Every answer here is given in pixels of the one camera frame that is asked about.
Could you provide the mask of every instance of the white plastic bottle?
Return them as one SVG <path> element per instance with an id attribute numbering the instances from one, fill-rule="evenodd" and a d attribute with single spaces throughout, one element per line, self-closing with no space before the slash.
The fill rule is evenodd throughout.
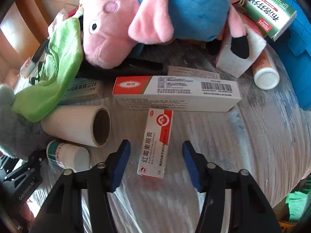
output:
<path id="1" fill-rule="evenodd" d="M 263 90 L 274 89 L 280 81 L 280 75 L 267 49 L 264 49 L 252 65 L 254 81 Z"/>
<path id="2" fill-rule="evenodd" d="M 90 155 L 87 149 L 68 143 L 51 141 L 46 148 L 49 161 L 64 169 L 81 172 L 90 169 Z"/>

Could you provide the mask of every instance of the cardboard tube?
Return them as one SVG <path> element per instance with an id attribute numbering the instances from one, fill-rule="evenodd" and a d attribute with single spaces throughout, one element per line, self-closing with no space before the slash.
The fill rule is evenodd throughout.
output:
<path id="1" fill-rule="evenodd" d="M 41 120 L 41 126 L 50 136 L 103 147 L 109 138 L 111 120 L 102 106 L 60 106 Z"/>

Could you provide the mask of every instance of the blue gripper pad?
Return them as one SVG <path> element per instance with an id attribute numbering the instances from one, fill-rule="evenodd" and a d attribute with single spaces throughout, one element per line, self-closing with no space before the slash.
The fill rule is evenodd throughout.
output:
<path id="1" fill-rule="evenodd" d="M 206 179 L 205 166 L 207 161 L 202 154 L 196 153 L 190 141 L 183 143 L 183 159 L 185 160 L 192 185 L 202 192 Z"/>
<path id="2" fill-rule="evenodd" d="M 123 140 L 119 149 L 109 154 L 106 164 L 108 166 L 109 175 L 109 192 L 113 193 L 120 186 L 128 159 L 131 153 L 131 143 L 128 140 Z"/>

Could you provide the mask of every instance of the blue plastic bin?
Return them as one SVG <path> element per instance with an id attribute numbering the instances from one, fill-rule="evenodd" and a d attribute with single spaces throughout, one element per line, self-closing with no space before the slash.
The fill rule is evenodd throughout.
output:
<path id="1" fill-rule="evenodd" d="M 311 24 L 296 0 L 285 0 L 297 11 L 294 22 L 276 42 L 268 41 L 282 60 L 299 105 L 311 109 Z"/>

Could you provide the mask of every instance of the gray fur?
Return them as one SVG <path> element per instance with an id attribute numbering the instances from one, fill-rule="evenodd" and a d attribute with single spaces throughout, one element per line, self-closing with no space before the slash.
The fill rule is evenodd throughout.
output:
<path id="1" fill-rule="evenodd" d="M 15 94 L 12 87 L 1 84 L 0 85 L 0 106 L 9 105 L 12 106 L 15 101 Z"/>
<path id="2" fill-rule="evenodd" d="M 0 151 L 11 157 L 27 161 L 37 149 L 46 149 L 53 137 L 44 133 L 41 123 L 29 122 L 15 113 L 11 105 L 15 100 L 13 89 L 0 86 Z"/>

